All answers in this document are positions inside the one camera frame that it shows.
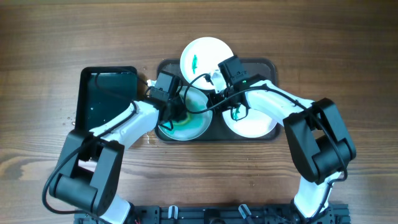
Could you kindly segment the light blue plate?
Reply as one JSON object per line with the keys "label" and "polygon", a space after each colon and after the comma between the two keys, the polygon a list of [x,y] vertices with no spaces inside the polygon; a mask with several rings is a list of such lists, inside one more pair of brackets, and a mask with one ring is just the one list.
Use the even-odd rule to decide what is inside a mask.
{"label": "light blue plate", "polygon": [[[202,91],[196,88],[189,88],[186,95],[186,103],[190,111],[207,109],[207,102],[208,98]],[[187,118],[184,121],[172,121],[174,126],[173,130],[170,131],[161,126],[159,126],[159,130],[170,139],[189,141],[202,135],[210,126],[212,118],[212,111],[206,111],[200,114],[187,113]]]}

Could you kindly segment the white plate top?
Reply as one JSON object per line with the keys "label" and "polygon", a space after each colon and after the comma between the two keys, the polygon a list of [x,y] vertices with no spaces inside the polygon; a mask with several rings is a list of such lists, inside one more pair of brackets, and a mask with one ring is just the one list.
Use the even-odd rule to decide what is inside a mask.
{"label": "white plate top", "polygon": [[[180,57],[180,70],[184,79],[191,83],[196,77],[219,70],[218,64],[234,55],[230,47],[214,37],[201,37],[189,43]],[[211,81],[204,77],[192,84],[201,90],[215,90]]]}

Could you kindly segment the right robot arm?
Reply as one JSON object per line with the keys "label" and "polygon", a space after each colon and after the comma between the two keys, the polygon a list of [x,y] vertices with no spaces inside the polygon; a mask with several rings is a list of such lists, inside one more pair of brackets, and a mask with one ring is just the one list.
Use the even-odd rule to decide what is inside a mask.
{"label": "right robot arm", "polygon": [[335,103],[299,98],[281,90],[262,75],[249,75],[237,56],[207,73],[216,96],[216,110],[239,104],[266,114],[284,127],[293,163],[301,175],[294,207],[308,223],[320,218],[328,207],[335,183],[348,178],[348,164],[356,157],[354,142]]}

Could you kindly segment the green yellow sponge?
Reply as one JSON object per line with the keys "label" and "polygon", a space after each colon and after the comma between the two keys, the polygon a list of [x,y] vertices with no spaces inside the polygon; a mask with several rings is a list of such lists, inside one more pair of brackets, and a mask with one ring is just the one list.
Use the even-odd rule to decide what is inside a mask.
{"label": "green yellow sponge", "polygon": [[169,121],[173,126],[183,126],[189,123],[192,120],[192,114],[189,112],[183,112],[179,114],[177,117],[174,117]]}

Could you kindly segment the white plate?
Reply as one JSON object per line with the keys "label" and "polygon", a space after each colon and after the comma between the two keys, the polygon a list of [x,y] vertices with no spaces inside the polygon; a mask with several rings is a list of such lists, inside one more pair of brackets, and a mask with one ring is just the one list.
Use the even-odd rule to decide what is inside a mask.
{"label": "white plate", "polygon": [[259,138],[269,134],[277,125],[277,121],[268,115],[240,105],[232,110],[222,112],[223,119],[235,134],[245,138]]}
{"label": "white plate", "polygon": [[[180,70],[184,79],[191,83],[196,77],[219,70],[218,64],[234,55],[230,47],[214,37],[201,37],[189,43],[180,57]],[[204,77],[192,84],[201,90],[215,90],[211,81]]]}

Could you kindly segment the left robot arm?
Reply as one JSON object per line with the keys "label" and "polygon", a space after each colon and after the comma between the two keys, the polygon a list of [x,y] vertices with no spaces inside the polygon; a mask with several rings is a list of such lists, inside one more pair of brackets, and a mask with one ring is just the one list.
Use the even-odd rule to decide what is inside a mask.
{"label": "left robot arm", "polygon": [[117,194],[125,150],[156,126],[179,116],[180,77],[159,73],[142,101],[131,100],[122,113],[90,131],[71,131],[57,165],[42,190],[44,207],[55,214],[66,212],[50,206],[50,195],[105,223],[140,223],[131,202]]}

